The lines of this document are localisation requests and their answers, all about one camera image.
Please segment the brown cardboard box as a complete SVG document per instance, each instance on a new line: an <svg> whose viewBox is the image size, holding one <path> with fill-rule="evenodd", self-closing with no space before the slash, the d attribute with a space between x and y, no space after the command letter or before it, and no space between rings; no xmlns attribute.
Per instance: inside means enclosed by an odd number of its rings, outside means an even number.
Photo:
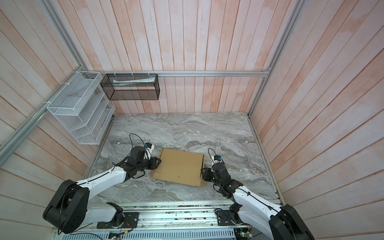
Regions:
<svg viewBox="0 0 384 240"><path fill-rule="evenodd" d="M194 187L203 187L206 184L201 177L201 169L205 163L203 154L164 148L160 160L162 162L157 169L150 173L152 179Z"/></svg>

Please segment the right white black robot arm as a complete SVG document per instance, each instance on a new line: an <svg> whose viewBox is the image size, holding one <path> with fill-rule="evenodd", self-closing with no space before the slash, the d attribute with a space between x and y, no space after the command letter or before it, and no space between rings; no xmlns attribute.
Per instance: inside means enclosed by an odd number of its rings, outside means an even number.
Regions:
<svg viewBox="0 0 384 240"><path fill-rule="evenodd" d="M224 162L202 168L204 181L218 187L218 193L232 200L231 221L258 229L272 240L313 240L314 236L294 207L273 204L250 191L229 175Z"/></svg>

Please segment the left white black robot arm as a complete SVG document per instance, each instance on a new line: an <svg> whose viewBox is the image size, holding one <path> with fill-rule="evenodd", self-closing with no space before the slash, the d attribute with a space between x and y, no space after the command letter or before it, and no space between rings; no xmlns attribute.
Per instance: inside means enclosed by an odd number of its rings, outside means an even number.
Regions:
<svg viewBox="0 0 384 240"><path fill-rule="evenodd" d="M139 172L155 170L161 160L153 157L154 148L151 143L132 147L128 156L111 169L77 182L64 181L44 210L43 219L56 227L59 233L65 234L93 223L121 228L125 220L122 207L112 202L91 205L89 201L112 186L138 179Z"/></svg>

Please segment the white paper in basket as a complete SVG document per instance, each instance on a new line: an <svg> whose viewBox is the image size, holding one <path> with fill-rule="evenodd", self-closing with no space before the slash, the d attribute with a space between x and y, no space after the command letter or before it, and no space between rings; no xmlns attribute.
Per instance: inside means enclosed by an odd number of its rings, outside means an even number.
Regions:
<svg viewBox="0 0 384 240"><path fill-rule="evenodd" d="M129 80L113 80L114 87L150 87L156 81L156 77L144 78L144 79L129 79Z"/></svg>

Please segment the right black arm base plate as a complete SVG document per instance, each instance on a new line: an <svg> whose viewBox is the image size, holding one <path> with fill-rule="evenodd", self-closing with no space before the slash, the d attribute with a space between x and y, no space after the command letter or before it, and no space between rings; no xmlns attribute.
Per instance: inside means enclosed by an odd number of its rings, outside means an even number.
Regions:
<svg viewBox="0 0 384 240"><path fill-rule="evenodd" d="M250 226L242 222L238 214L232 210L215 209L214 213L219 226Z"/></svg>

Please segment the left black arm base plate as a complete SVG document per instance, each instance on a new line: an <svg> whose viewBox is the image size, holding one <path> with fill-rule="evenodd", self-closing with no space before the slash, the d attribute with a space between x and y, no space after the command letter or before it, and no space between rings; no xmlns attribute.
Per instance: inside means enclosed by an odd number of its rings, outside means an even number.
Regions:
<svg viewBox="0 0 384 240"><path fill-rule="evenodd" d="M114 218L111 222L97 223L97 229L135 229L138 226L139 212L123 212L122 217Z"/></svg>

